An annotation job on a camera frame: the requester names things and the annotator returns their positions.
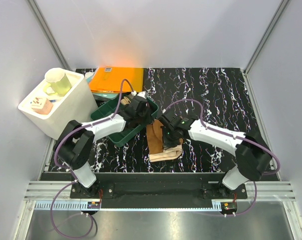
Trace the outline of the brown boxer briefs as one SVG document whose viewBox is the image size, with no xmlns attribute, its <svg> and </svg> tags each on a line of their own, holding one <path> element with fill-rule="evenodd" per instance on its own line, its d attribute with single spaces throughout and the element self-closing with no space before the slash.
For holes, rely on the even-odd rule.
<svg viewBox="0 0 302 240">
<path fill-rule="evenodd" d="M 179 158 L 182 155 L 182 139 L 175 147 L 164 146 L 163 124 L 159 120 L 155 120 L 152 124 L 146 126 L 146 137 L 149 149 L 149 161 L 151 163 L 170 161 Z"/>
</svg>

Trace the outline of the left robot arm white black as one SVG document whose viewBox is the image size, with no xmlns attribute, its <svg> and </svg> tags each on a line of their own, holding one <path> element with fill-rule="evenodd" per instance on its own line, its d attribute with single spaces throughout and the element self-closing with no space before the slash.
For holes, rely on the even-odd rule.
<svg viewBox="0 0 302 240">
<path fill-rule="evenodd" d="M 108 137 L 118 147 L 123 146 L 152 123 L 158 111 L 158 105 L 149 97 L 134 96 L 128 104 L 120 101 L 116 98 L 101 105 L 88 123 L 69 121 L 54 146 L 55 164 L 70 171 L 88 198 L 99 191 L 97 178 L 88 164 L 93 144 Z"/>
</svg>

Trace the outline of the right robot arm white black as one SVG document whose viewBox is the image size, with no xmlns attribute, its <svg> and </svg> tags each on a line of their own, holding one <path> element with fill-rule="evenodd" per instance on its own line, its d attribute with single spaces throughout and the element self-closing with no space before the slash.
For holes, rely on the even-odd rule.
<svg viewBox="0 0 302 240">
<path fill-rule="evenodd" d="M 235 156 L 236 166 L 228 170 L 218 185 L 219 195 L 229 198 L 247 181 L 259 181 L 269 162 L 270 148 L 257 132 L 234 132 L 201 121 L 197 116 L 179 117 L 172 111 L 159 116 L 164 139 L 175 142 L 191 139 L 218 147 Z"/>
</svg>

